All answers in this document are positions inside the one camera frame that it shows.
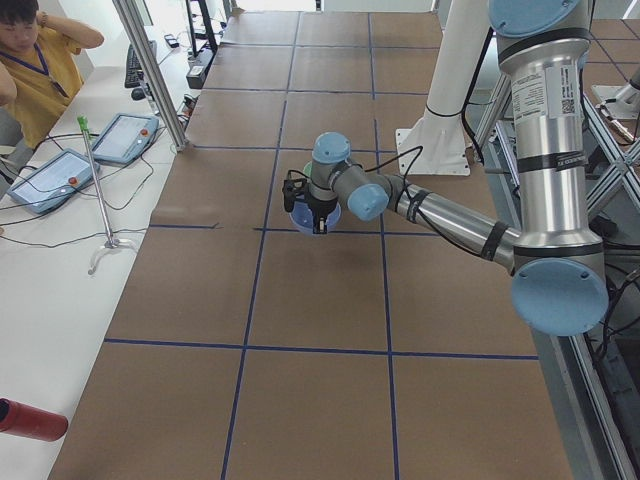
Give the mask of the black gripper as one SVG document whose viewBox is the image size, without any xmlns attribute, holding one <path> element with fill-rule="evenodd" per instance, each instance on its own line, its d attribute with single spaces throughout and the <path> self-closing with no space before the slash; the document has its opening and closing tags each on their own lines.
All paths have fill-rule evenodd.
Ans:
<svg viewBox="0 0 640 480">
<path fill-rule="evenodd" d="M 306 203 L 312 212 L 313 233 L 327 234 L 326 220 L 336 208 L 336 197 L 321 199 L 312 193 L 305 194 Z"/>
</svg>

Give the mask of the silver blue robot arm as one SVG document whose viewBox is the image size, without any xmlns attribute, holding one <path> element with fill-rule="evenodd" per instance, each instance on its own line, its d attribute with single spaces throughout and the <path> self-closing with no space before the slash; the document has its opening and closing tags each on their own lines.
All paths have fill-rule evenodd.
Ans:
<svg viewBox="0 0 640 480">
<path fill-rule="evenodd" d="M 601 238 L 589 226 L 580 73 L 590 47 L 588 1 L 452 3 L 423 116 L 398 134 L 399 173 L 366 172 L 342 134 L 320 135 L 310 170 L 283 186 L 300 230 L 324 234 L 342 210 L 363 221 L 393 211 L 454 246 L 504 266 L 511 300 L 532 328 L 573 336 L 606 315 Z M 463 175 L 464 109 L 495 43 L 511 92 L 520 229 L 413 185 L 409 174 Z"/>
</svg>

